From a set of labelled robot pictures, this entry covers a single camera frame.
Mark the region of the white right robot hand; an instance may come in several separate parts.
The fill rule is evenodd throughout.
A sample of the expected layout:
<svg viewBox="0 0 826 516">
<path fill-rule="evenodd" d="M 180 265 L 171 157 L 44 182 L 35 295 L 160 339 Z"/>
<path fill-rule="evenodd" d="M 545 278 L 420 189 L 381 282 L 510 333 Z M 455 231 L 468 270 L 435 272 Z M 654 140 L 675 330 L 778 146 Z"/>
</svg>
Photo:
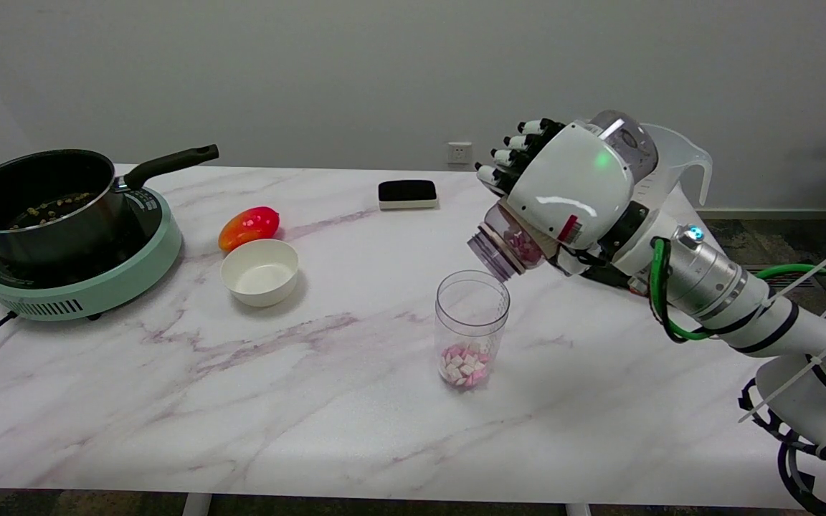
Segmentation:
<svg viewBox="0 0 826 516">
<path fill-rule="evenodd" d="M 648 128 L 613 109 L 591 120 L 521 122 L 490 157 L 475 164 L 476 176 L 498 199 L 467 245 L 501 282 L 544 262 L 567 277 L 599 267 L 591 249 L 659 163 Z"/>
</svg>

